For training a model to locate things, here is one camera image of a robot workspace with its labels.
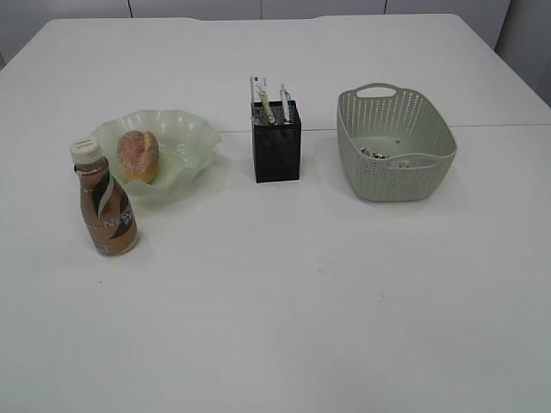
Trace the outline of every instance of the pen holder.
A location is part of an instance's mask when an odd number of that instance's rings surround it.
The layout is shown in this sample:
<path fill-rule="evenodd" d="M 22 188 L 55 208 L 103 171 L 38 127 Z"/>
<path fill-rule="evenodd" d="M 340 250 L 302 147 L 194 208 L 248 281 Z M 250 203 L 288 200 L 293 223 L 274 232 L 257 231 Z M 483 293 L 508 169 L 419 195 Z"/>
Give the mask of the pen holder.
<path fill-rule="evenodd" d="M 252 154 L 257 183 L 292 181 L 300 177 L 300 116 L 289 102 L 291 122 L 284 123 L 281 102 L 270 102 L 275 124 L 268 122 L 261 102 L 251 103 Z"/>

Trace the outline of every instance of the item in basket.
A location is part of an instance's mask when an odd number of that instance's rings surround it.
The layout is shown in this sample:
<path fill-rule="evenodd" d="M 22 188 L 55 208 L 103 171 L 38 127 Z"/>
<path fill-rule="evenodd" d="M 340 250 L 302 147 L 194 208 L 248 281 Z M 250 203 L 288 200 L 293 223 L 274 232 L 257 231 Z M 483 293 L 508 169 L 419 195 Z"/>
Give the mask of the item in basket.
<path fill-rule="evenodd" d="M 389 159 L 390 158 L 389 155 L 384 155 L 384 154 L 379 153 L 379 152 L 371 151 L 371 148 L 362 148 L 361 152 L 362 152 L 363 155 L 366 155 L 368 157 L 373 157 L 375 159 Z"/>
<path fill-rule="evenodd" d="M 119 139 L 117 157 L 129 181 L 150 183 L 158 172 L 157 138 L 151 132 L 127 132 Z"/>

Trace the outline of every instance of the plastic basket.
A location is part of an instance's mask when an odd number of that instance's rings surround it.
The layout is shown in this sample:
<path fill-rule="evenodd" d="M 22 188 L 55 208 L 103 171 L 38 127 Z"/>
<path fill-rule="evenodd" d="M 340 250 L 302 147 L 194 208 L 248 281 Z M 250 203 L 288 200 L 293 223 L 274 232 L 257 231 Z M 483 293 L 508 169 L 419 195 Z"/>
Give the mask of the plastic basket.
<path fill-rule="evenodd" d="M 386 88 L 392 96 L 360 97 Z M 422 200 L 440 185 L 457 145 L 429 100 L 410 89 L 373 83 L 338 97 L 338 147 L 354 191 L 367 200 Z M 363 149 L 386 155 L 378 159 Z"/>

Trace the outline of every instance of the green glass bowl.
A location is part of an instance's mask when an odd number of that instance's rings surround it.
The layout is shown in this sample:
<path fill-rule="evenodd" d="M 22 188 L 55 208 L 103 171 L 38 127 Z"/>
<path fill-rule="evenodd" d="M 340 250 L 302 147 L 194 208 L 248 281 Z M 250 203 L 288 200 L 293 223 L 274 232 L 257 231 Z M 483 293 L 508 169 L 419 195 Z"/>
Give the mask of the green glass bowl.
<path fill-rule="evenodd" d="M 126 132 L 152 132 L 158 140 L 158 173 L 151 183 L 129 181 L 117 158 L 117 144 Z M 100 125 L 90 137 L 109 160 L 111 173 L 131 195 L 171 194 L 213 161 L 220 134 L 204 119 L 181 110 L 138 110 Z"/>

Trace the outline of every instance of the cabinet door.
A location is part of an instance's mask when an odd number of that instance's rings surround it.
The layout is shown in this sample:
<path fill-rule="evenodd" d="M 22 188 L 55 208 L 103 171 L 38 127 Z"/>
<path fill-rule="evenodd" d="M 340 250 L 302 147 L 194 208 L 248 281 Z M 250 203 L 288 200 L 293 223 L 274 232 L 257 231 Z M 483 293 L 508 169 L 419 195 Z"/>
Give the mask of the cabinet door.
<path fill-rule="evenodd" d="M 0 52 L 6 61 L 50 20 L 130 17 L 127 0 L 6 0 L 5 4 L 0 6 Z"/>
<path fill-rule="evenodd" d="M 461 17 L 491 48 L 498 43 L 510 0 L 388 0 L 388 14 L 450 13 Z"/>
<path fill-rule="evenodd" d="M 134 17 L 200 20 L 260 19 L 260 0 L 130 0 Z"/>
<path fill-rule="evenodd" d="M 381 15 L 385 0 L 262 0 L 263 19 L 309 19 L 321 15 Z"/>

